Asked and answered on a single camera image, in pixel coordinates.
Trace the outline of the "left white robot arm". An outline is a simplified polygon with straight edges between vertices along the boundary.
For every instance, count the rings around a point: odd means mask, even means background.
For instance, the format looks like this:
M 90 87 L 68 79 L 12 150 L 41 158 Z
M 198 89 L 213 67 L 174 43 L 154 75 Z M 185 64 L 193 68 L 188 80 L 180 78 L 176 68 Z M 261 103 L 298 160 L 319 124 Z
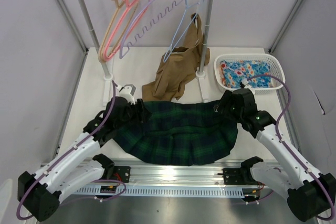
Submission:
M 45 221 L 71 194 L 89 183 L 124 185 L 114 177 L 114 162 L 98 150 L 123 126 L 144 123 L 150 115 L 141 99 L 131 101 L 121 96 L 113 97 L 64 153 L 36 172 L 23 172 L 19 176 L 16 217 Z

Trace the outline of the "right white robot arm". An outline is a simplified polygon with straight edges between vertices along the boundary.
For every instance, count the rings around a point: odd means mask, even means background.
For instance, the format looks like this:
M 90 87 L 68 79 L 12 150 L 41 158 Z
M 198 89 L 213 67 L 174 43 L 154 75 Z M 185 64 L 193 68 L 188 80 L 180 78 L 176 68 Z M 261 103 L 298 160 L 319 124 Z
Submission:
M 270 151 L 282 168 L 279 171 L 258 161 L 240 170 L 239 176 L 244 183 L 251 184 L 256 180 L 268 186 L 286 200 L 300 221 L 314 217 L 329 221 L 335 217 L 335 177 L 321 173 L 285 139 L 271 114 L 257 108 L 249 89 L 225 91 L 214 110 L 239 123 Z

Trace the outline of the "green plaid skirt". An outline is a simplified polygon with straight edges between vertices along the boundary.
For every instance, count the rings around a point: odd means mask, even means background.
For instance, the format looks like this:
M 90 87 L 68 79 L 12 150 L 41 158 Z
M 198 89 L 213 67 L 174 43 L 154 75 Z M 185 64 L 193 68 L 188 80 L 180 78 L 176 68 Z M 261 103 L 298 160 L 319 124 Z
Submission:
M 145 102 L 151 112 L 145 123 L 118 129 L 114 141 L 128 154 L 157 165 L 205 165 L 228 156 L 238 128 L 214 111 L 217 101 L 180 104 Z

